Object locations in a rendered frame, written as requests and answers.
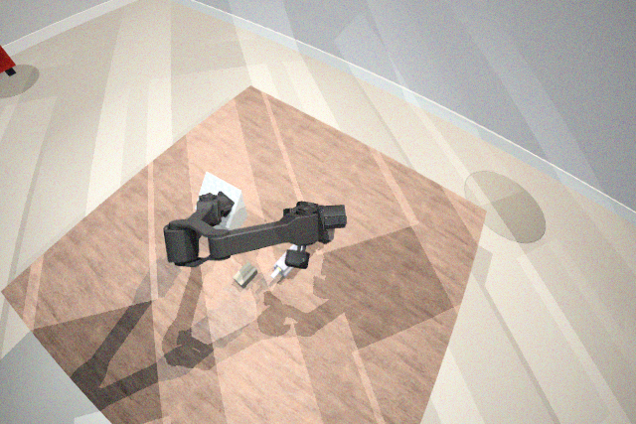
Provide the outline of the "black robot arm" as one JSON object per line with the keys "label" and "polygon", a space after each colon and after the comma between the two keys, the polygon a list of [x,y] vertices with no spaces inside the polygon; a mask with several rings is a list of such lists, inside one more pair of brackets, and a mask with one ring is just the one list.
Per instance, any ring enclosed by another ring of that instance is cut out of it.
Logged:
{"label": "black robot arm", "polygon": [[[224,261],[234,254],[279,243],[310,246],[334,240],[335,228],[345,228],[344,205],[297,206],[283,210],[279,221],[232,230],[215,229],[230,214],[233,202],[226,194],[198,196],[197,210],[188,219],[171,220],[163,228],[167,260],[176,266],[198,267],[207,260]],[[208,238],[210,256],[199,257],[199,239]]]}

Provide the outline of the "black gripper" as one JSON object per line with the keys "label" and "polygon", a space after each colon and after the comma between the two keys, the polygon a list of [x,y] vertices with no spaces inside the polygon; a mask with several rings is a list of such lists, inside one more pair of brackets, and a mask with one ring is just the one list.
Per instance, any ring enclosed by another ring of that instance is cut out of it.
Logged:
{"label": "black gripper", "polygon": [[[296,206],[309,206],[312,205],[314,203],[308,203],[308,202],[298,202],[296,204]],[[301,250],[301,246],[297,246],[297,249],[286,249],[286,254],[285,254],[285,258],[284,258],[284,264],[287,267],[293,267],[293,268],[299,268],[299,269],[306,269],[308,268],[308,262],[309,262],[309,256],[310,253],[305,251],[306,246],[302,247],[303,249]]]}

